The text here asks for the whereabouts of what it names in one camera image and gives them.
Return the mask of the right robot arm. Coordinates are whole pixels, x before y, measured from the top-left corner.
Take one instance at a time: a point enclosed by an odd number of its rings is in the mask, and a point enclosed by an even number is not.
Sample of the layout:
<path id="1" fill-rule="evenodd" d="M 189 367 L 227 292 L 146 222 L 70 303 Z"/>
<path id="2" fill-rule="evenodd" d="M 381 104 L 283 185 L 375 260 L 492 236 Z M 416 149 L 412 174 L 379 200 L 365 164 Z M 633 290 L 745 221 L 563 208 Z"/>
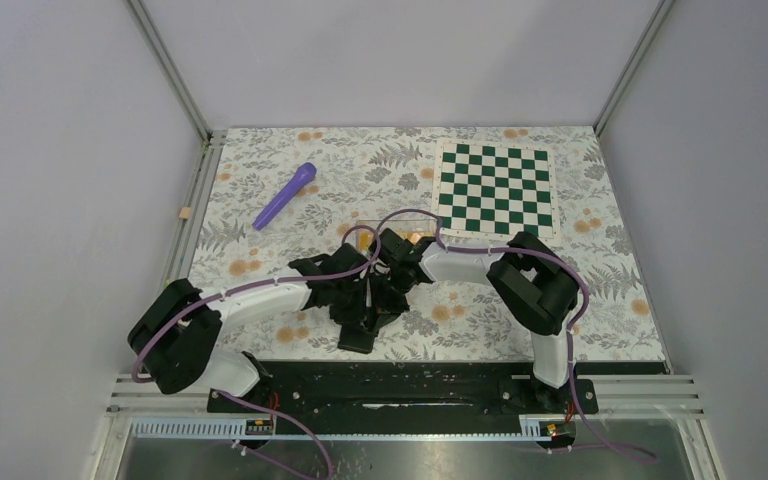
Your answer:
<path id="1" fill-rule="evenodd" d="M 503 246 L 443 247 L 430 236 L 412 241 L 385 229 L 369 251 L 378 252 L 383 265 L 368 277 L 372 318 L 388 322 L 408 311 L 407 294 L 420 284 L 490 286 L 532 334 L 537 405 L 557 412 L 572 400 L 569 347 L 562 331 L 577 306 L 580 286 L 536 236 L 523 231 Z"/>

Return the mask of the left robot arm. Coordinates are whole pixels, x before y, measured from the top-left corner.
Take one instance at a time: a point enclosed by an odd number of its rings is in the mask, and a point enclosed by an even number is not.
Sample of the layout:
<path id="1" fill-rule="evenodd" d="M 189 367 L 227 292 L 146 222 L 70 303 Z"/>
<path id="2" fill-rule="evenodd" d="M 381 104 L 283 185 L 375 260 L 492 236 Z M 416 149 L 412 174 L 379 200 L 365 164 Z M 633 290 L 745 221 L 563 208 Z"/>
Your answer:
<path id="1" fill-rule="evenodd" d="M 328 305 L 341 289 L 356 286 L 368 265 L 366 255 L 343 244 L 236 287 L 202 290 L 186 278 L 174 280 L 127 336 L 136 369 L 165 395 L 203 386 L 231 394 L 245 410 L 259 410 L 270 397 L 265 373 L 252 355 L 219 348 L 219 338 L 246 323 Z"/>

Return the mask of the black leather card holder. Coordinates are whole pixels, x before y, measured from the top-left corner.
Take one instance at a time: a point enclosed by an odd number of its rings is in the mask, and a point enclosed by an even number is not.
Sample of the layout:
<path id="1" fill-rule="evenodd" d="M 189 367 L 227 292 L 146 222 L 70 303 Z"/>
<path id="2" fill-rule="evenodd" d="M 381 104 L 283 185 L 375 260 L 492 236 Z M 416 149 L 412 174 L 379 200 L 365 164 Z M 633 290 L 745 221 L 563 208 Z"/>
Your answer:
<path id="1" fill-rule="evenodd" d="M 368 310 L 359 320 L 341 325 L 338 348 L 360 354 L 371 353 L 380 330 L 400 316 L 400 313 Z"/>

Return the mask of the clear box of cards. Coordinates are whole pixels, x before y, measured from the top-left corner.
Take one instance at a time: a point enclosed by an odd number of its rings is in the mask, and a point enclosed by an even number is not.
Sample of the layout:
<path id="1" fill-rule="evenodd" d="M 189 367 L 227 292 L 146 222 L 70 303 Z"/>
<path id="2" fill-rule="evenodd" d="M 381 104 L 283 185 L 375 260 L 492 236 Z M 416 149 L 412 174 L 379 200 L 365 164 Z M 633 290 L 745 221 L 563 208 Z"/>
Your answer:
<path id="1" fill-rule="evenodd" d="M 422 237 L 434 236 L 436 222 L 428 217 L 394 217 L 384 223 L 381 223 L 381 219 L 361 219 L 356 222 L 356 226 L 358 226 L 358 229 L 349 235 L 351 243 L 359 251 L 370 253 L 375 249 L 372 245 L 375 239 L 375 234 L 372 232 L 372 229 L 379 232 L 384 229 L 390 229 L 400 238 L 409 240 L 412 243 L 417 243 Z"/>

